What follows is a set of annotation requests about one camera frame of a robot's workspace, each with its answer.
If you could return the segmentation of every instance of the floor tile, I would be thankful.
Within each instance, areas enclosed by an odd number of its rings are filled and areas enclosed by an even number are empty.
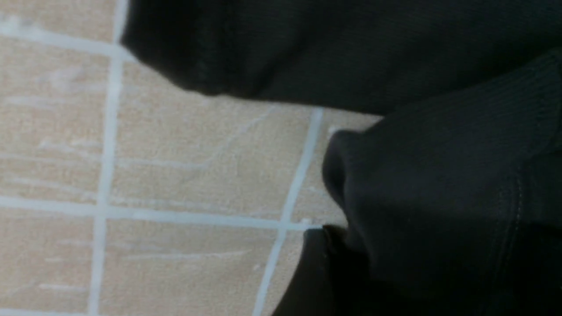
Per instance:
[[[117,0],[0,0],[4,19],[75,37],[112,41]]]
[[[93,202],[109,60],[6,38],[0,47],[11,47],[0,50],[0,191]]]
[[[127,64],[112,203],[279,219],[310,116],[185,93]]]
[[[248,316],[276,231],[108,224],[103,315]]]
[[[0,209],[0,308],[85,313],[92,220]]]

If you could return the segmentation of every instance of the fabric fold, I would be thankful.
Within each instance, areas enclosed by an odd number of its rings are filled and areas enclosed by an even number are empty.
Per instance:
[[[559,149],[561,54],[334,135],[324,181],[373,280],[417,300],[511,284],[519,234],[537,223],[522,166]]]
[[[131,0],[123,45],[176,85],[388,114],[562,46],[562,2]]]

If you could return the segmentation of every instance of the scratch mark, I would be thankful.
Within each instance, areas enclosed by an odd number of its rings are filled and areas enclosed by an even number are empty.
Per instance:
[[[111,197],[111,201],[116,204],[126,204],[126,205],[141,205],[141,206],[149,205],[150,207],[161,207],[161,208],[186,207],[192,209],[217,211],[222,213],[237,212],[234,209],[228,209],[226,207],[221,207],[213,204],[196,203],[196,202],[189,202],[189,201],[158,200],[158,199],[150,199],[150,198],[148,199],[126,198],[126,197],[119,197],[119,196]]]
[[[63,291],[63,292],[79,292],[85,293],[88,291],[85,287],[59,285],[59,284],[40,284],[38,286],[41,290]]]
[[[11,183],[23,184],[26,186],[56,189],[61,192],[66,192],[66,193],[80,196],[80,198],[82,198],[83,200],[95,200],[97,196],[96,193],[92,191],[86,191],[72,186],[65,186],[58,182],[43,181],[43,180],[29,179],[29,178],[18,178],[18,177],[7,179],[7,181]]]
[[[79,150],[76,149],[74,147],[68,146],[66,144],[56,144],[56,143],[52,143],[48,140],[43,140],[40,144],[39,144],[39,149],[44,149],[44,150],[54,150],[54,151],[60,151],[64,154],[74,154],[76,156],[79,156],[81,158],[84,158],[85,160],[88,161],[95,161],[95,162],[99,162],[101,161],[101,156],[98,155],[92,155],[87,151],[84,150]]]
[[[38,83],[49,83],[53,89],[64,93],[105,92],[106,82],[77,83],[76,80],[84,77],[87,71],[83,66],[73,66],[51,71],[35,78]]]
[[[62,262],[89,262],[92,261],[88,258],[72,258],[72,259],[65,259],[61,257],[52,257],[52,258],[45,258],[46,263],[62,263]]]
[[[240,127],[234,134],[232,134],[229,138],[226,139],[224,144],[219,146],[214,154],[205,162],[206,165],[210,165],[213,163],[224,151],[226,151],[230,146],[234,143],[236,139],[240,136],[246,134],[252,127],[257,125],[257,123],[265,120],[271,113],[273,113],[277,108],[275,106],[270,106],[267,111],[265,111],[262,115],[258,116],[257,118],[251,120],[245,126]]]
[[[202,260],[207,258],[225,259],[233,256],[242,256],[249,252],[245,251],[230,251],[230,252],[214,252],[208,254],[144,254],[132,255],[124,257],[125,260],[146,260],[146,259],[161,259],[161,260]]]
[[[152,159],[134,159],[134,158],[119,158],[117,159],[117,163],[120,166],[127,167],[129,165],[156,165],[156,166],[164,166],[170,168],[177,168],[177,169],[184,169],[184,170],[203,170],[208,168],[218,157],[226,151],[230,146],[234,143],[236,139],[240,136],[247,133],[252,127],[257,125],[259,122],[265,120],[271,113],[276,110],[275,106],[271,106],[265,113],[258,116],[257,118],[253,119],[248,124],[240,127],[234,134],[228,137],[225,142],[220,145],[216,151],[211,155],[209,159],[207,159],[202,164],[186,164],[179,161],[171,161],[171,160],[152,160]]]
[[[37,284],[37,281],[32,281],[28,284],[22,285],[18,288],[14,288],[13,290],[9,290],[8,292],[6,292],[4,295],[0,296],[0,299],[6,299],[8,297],[12,297],[16,294],[18,294],[21,291],[27,290],[28,288],[32,288]]]
[[[72,239],[63,239],[57,241],[59,245],[67,245],[67,246],[77,246],[77,247],[92,247],[91,241],[85,240],[72,240]]]
[[[70,142],[71,146],[80,146],[86,148],[103,148],[103,144],[96,141],[90,141],[88,139],[75,139]]]
[[[44,98],[37,96],[12,96],[4,98],[5,105],[27,106],[39,110],[54,111],[57,105],[69,103],[62,98]]]
[[[128,167],[129,165],[155,165],[155,166],[171,167],[171,168],[184,169],[184,170],[201,170],[207,167],[206,164],[185,164],[178,161],[132,159],[132,158],[118,158],[117,164],[124,167]]]
[[[44,162],[46,164],[55,164],[55,165],[63,165],[63,166],[78,166],[78,165],[84,164],[83,162],[80,162],[80,161],[52,159],[52,158],[28,157],[28,156],[24,156],[24,155],[14,155],[14,154],[2,153],[2,152],[0,152],[0,159],[13,159],[13,160],[20,160],[20,161]]]

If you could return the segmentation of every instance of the white grout line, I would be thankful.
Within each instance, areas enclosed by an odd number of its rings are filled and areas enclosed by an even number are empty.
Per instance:
[[[277,233],[277,239],[271,248],[271,253],[269,254],[268,263],[265,266],[264,276],[261,280],[260,288],[258,289],[256,296],[256,304],[254,305],[252,316],[261,316],[265,301],[268,295],[268,288],[273,274],[275,273],[275,267],[277,266],[277,261],[279,260],[279,254],[281,253],[281,248],[287,237],[288,226],[291,223],[291,216],[293,214],[294,205],[298,198],[298,193],[302,187],[302,183],[306,178],[306,172],[312,162],[314,156],[314,148],[318,141],[318,135],[320,133],[320,128],[322,125],[322,115],[323,109],[317,108],[312,112],[312,117],[310,119],[309,132],[306,136],[305,145],[302,151],[301,161],[295,172],[293,182],[291,183],[291,188],[287,194],[287,199],[285,200],[285,205],[283,206],[283,214],[281,216],[281,222],[279,230]]]
[[[34,26],[25,26],[24,22],[17,16],[9,16],[0,19],[0,35],[13,39],[27,40],[28,42],[55,46],[73,51],[86,52],[108,57],[120,57],[124,61],[135,62],[136,59],[123,48],[115,49],[111,43],[97,40],[72,37],[43,30]]]
[[[42,210],[62,213],[73,216],[94,216],[94,250],[92,260],[92,280],[90,284],[90,297],[88,300],[88,314],[98,315],[99,296],[103,279],[103,263],[105,257],[106,219],[133,219],[152,220],[156,222],[193,223],[224,225],[235,227],[254,227],[278,229],[278,236],[268,259],[260,289],[256,298],[253,316],[260,316],[264,307],[269,283],[273,277],[279,253],[287,235],[287,230],[304,231],[314,226],[300,223],[291,223],[291,215],[306,176],[314,147],[318,139],[323,111],[315,109],[312,117],[307,140],[300,164],[297,168],[293,183],[283,207],[281,222],[236,216],[221,216],[210,214],[193,214],[169,211],[155,211],[144,209],[130,209],[125,207],[111,207],[108,205],[110,196],[113,169],[115,164],[115,144],[117,132],[117,111],[119,108],[119,95],[122,85],[123,62],[136,62],[135,58],[125,49],[115,44],[125,22],[127,2],[119,0],[114,19],[114,44],[96,40],[76,38],[69,35],[58,34],[35,27],[24,26],[17,17],[0,20],[0,35],[8,38],[22,39],[30,42],[71,49],[74,51],[88,52],[110,57],[110,76],[108,83],[107,106],[105,116],[104,150],[102,158],[102,172],[98,186],[98,206],[77,204],[70,202],[36,201],[21,198],[0,196],[0,206],[22,209]],[[85,316],[84,314],[34,312],[28,310],[0,309],[0,316]]]
[[[119,56],[119,39],[125,24],[128,3],[118,0],[115,8],[113,45],[115,54],[111,56],[110,73],[107,83],[107,99],[105,111],[105,127],[103,134],[102,170],[99,176],[97,205],[99,213],[94,220],[94,237],[92,251],[92,275],[90,295],[88,297],[88,315],[99,314],[99,302],[103,285],[105,251],[107,238],[107,211],[113,182],[115,166],[115,150],[117,144],[117,126],[119,101],[123,87],[123,60]]]
[[[36,210],[60,213],[71,216],[93,217],[98,213],[98,207],[89,204],[71,202],[29,200],[27,198],[0,196],[0,206],[6,209]]]
[[[287,199],[285,200],[285,205],[283,206],[283,214],[281,216],[282,223],[291,222],[298,193],[301,190],[302,184],[306,178],[306,172],[308,171],[309,166],[312,163],[312,158],[314,157],[314,149],[316,148],[318,134],[320,133],[320,127],[322,126],[323,113],[324,110],[320,108],[314,109],[312,112],[310,127],[302,151],[301,161],[299,162],[297,171],[294,174],[293,183],[291,184],[291,188],[287,194]]]
[[[0,196],[0,207],[7,209],[36,210],[69,216],[95,217],[99,214],[99,206],[72,202],[29,200],[27,198]],[[107,219],[146,220],[160,223],[200,224],[225,227],[247,227],[258,229],[279,229],[282,224],[277,220],[259,219],[243,216],[215,215],[178,211],[156,211],[150,209],[107,206]],[[305,223],[283,224],[289,231],[305,231],[317,226]]]
[[[39,310],[25,310],[25,309],[0,309],[0,316],[86,316],[85,314],[78,313],[57,313],[57,312],[43,312]]]

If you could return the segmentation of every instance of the beige tile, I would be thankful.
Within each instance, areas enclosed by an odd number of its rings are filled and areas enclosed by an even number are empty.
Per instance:
[[[185,93],[129,64],[112,201],[278,219],[310,115],[303,107]]]
[[[248,316],[273,230],[110,221],[103,315]]]
[[[332,134],[339,129],[364,130],[381,118],[377,116],[325,110],[314,158],[294,207],[293,221],[313,224],[346,224],[345,217],[322,183],[322,161]]]
[[[84,313],[92,220],[0,209],[0,308]]]
[[[279,260],[275,267],[275,273],[269,283],[268,295],[265,300],[262,316],[270,316],[277,304],[281,301],[285,290],[289,286],[298,260],[301,257],[303,246],[303,232],[288,232],[285,243],[279,253]]]
[[[0,38],[0,191],[92,201],[108,59]]]
[[[0,0],[0,13],[76,37],[111,41],[116,0]]]

